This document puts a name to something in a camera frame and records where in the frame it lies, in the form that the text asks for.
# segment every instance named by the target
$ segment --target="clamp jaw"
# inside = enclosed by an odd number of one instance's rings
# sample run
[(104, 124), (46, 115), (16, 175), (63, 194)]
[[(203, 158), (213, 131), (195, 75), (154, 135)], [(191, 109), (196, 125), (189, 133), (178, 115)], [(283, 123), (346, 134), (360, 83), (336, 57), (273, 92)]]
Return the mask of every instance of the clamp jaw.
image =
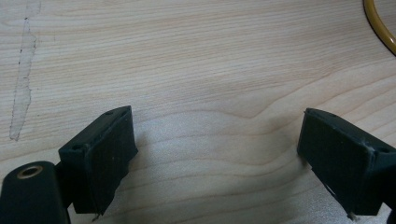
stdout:
[(9, 173), (0, 223), (70, 223), (67, 207), (102, 215), (136, 155), (130, 106), (107, 111), (59, 149), (61, 161), (25, 164)]

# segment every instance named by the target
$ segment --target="screw hole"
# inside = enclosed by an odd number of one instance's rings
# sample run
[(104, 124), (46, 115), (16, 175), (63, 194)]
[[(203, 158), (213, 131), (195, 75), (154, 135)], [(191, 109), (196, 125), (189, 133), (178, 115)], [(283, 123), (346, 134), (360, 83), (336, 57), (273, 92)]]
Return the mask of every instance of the screw hole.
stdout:
[(74, 145), (72, 147), (72, 149), (74, 149), (74, 150), (77, 150), (77, 149), (80, 149), (80, 148), (82, 148), (82, 145)]
[(33, 177), (35, 175), (38, 175), (43, 171), (43, 167), (39, 165), (34, 165), (34, 166), (29, 166), (22, 171), (20, 171), (17, 175), (18, 179), (27, 179), (30, 177)]

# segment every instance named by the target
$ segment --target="light wood surface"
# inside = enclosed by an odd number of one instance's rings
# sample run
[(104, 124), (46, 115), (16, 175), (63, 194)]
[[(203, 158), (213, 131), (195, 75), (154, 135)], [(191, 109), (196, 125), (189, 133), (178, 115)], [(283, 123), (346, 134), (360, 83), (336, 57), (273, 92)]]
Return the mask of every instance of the light wood surface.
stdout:
[(0, 41), (1, 180), (132, 106), (139, 153), (95, 223), (351, 223), (296, 156), (304, 110), (396, 146), (396, 59), (358, 0), (3, 0)]

